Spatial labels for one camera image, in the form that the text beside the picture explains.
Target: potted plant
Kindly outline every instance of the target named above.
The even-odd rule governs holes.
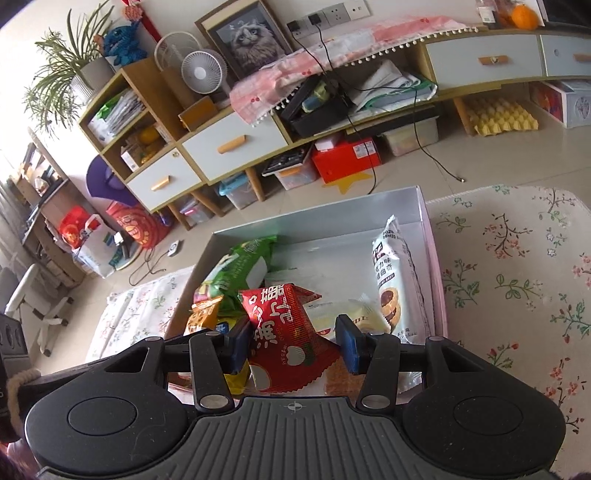
[[[35,42],[45,55],[46,64],[33,77],[23,102],[25,112],[36,122],[36,131],[53,136],[56,125],[70,128],[80,108],[114,75],[94,41],[96,35],[105,35],[111,28],[113,7],[100,13],[107,3],[109,0],[88,18],[79,18],[75,30],[70,10],[66,18],[67,40],[62,33],[49,29]]]

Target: picture frame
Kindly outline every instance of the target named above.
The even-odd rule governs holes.
[[[293,52],[263,0],[229,0],[195,25],[239,80]]]

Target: curtain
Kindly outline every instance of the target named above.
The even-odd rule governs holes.
[[[0,182],[0,267],[10,268],[19,279],[33,263],[21,244],[28,215],[28,209],[18,203],[8,183]]]

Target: pink blanket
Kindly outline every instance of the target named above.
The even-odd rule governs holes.
[[[386,49],[410,46],[410,43],[416,43],[424,37],[450,35],[468,30],[471,28],[467,25],[442,16],[404,22],[389,20],[331,38],[325,43],[330,61],[337,68],[379,54]],[[308,50],[326,70],[330,69],[321,43]],[[253,124],[288,98],[302,80],[321,71],[316,61],[300,49],[238,82],[230,93],[232,107],[246,123]]]

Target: red snack bag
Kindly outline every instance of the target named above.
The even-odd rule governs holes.
[[[321,295],[291,283],[240,294],[255,328],[248,360],[259,391],[299,390],[340,356],[334,343],[314,331],[302,306]]]

